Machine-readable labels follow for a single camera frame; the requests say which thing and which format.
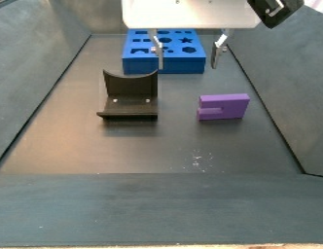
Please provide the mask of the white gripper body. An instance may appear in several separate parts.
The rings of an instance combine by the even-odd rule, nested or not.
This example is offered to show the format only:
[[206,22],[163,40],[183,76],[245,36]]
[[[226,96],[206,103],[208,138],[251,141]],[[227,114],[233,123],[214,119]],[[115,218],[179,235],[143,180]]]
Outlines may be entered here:
[[258,17],[246,0],[120,0],[128,28],[254,28]]

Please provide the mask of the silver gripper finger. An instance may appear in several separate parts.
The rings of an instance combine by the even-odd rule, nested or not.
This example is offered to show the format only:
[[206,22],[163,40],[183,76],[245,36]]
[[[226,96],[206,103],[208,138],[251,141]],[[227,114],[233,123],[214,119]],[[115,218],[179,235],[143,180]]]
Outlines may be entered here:
[[216,67],[218,57],[222,53],[227,37],[228,37],[228,31],[227,29],[222,29],[219,37],[211,44],[211,52],[210,52],[210,67],[211,68]]
[[151,51],[155,53],[156,57],[158,57],[158,68],[162,69],[163,68],[163,63],[162,63],[162,42],[158,38],[158,31],[156,29],[150,29],[148,30],[148,36],[152,42],[152,46],[151,46]]

